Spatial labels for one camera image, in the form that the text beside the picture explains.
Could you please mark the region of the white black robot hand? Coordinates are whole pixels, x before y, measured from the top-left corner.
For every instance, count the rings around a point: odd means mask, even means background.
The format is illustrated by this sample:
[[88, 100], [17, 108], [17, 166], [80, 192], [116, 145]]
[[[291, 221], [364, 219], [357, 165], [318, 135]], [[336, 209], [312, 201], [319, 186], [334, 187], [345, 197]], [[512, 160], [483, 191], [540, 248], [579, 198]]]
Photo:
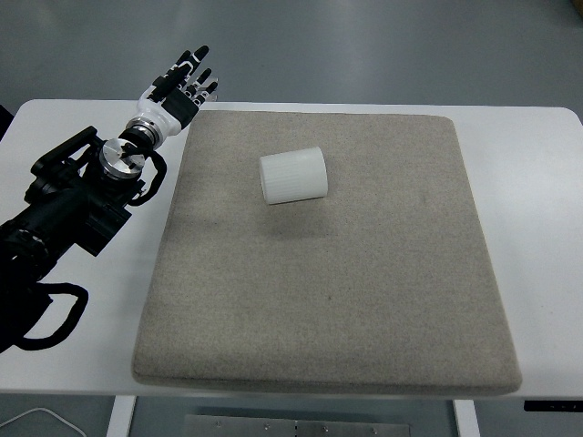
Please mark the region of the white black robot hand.
[[206, 84], [210, 68], [191, 80], [209, 51], [208, 46], [187, 50], [157, 77], [139, 98], [137, 114], [128, 121], [126, 130], [137, 130], [156, 144], [184, 130], [218, 87], [217, 81]]

